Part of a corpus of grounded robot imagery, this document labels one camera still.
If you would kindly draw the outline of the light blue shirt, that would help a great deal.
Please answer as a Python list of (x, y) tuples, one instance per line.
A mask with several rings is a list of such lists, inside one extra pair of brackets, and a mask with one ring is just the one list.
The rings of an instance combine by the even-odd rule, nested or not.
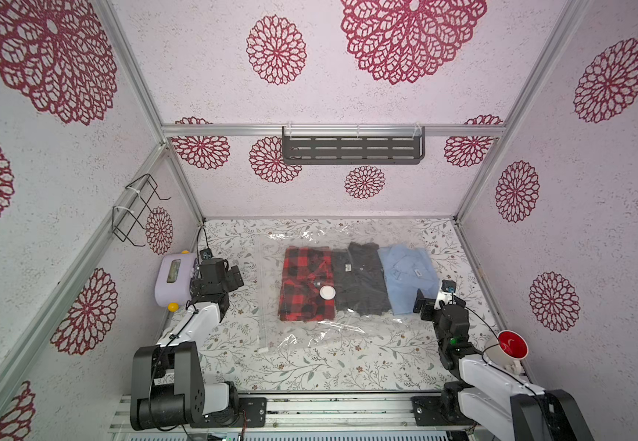
[(394, 315), (413, 312), (418, 290), (425, 298), (436, 299), (440, 277), (425, 248), (396, 244), (380, 248), (378, 255)]

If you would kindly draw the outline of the red black plaid shirt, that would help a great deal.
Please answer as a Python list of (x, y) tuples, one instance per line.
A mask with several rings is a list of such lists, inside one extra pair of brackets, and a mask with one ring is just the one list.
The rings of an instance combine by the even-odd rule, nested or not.
[(280, 320), (334, 320), (335, 301), (326, 300), (320, 295), (320, 290), (324, 286), (334, 286), (331, 250), (328, 247), (288, 247), (284, 254), (280, 281)]

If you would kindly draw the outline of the dark grey shirt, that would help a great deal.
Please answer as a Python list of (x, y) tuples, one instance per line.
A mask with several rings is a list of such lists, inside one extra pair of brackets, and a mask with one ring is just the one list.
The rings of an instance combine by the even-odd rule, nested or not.
[(331, 251), (337, 310), (361, 316), (391, 310), (378, 250), (374, 243), (351, 242), (347, 249)]

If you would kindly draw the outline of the clear plastic vacuum bag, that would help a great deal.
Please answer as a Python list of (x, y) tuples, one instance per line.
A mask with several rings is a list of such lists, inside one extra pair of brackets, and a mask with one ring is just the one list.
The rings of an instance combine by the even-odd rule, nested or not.
[(431, 313), (458, 291), (427, 249), (366, 234), (266, 233), (255, 258), (262, 353), (385, 336), (403, 317)]

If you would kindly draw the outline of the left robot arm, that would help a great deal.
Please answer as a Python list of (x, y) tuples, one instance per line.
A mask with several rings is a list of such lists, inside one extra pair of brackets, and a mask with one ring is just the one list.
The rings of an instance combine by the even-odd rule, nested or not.
[(199, 346), (225, 319), (230, 293), (244, 286), (237, 266), (218, 257), (197, 260), (180, 323), (133, 356), (130, 424), (135, 431), (171, 431), (215, 421), (235, 424), (242, 411), (231, 382), (204, 383)]

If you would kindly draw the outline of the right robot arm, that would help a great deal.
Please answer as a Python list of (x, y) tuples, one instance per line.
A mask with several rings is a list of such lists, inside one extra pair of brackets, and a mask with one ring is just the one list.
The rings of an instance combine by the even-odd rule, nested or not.
[(483, 349), (470, 341), (466, 302), (447, 283), (435, 299), (419, 291), (413, 312), (433, 325), (442, 367), (456, 378), (443, 385), (438, 402), (425, 406), (412, 400), (416, 422), (421, 413), (435, 413), (437, 423), (475, 424), (496, 440), (591, 440), (585, 417), (574, 397), (563, 390), (545, 390), (524, 375), (497, 363), (496, 353), (517, 364), (530, 349), (524, 338), (510, 330), (495, 334), (495, 343)]

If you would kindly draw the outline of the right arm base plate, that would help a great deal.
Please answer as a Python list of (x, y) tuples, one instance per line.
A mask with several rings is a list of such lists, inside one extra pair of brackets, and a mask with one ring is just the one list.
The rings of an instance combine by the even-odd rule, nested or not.
[(413, 415), (417, 426), (473, 426), (462, 413), (456, 399), (441, 395), (413, 396)]

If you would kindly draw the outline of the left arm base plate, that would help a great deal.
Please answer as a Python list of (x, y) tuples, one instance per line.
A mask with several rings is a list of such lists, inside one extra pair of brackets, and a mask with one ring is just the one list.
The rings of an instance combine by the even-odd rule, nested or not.
[(237, 410), (211, 413), (201, 417), (201, 421), (192, 423), (191, 428), (262, 428), (268, 416), (268, 400), (265, 397), (241, 397)]

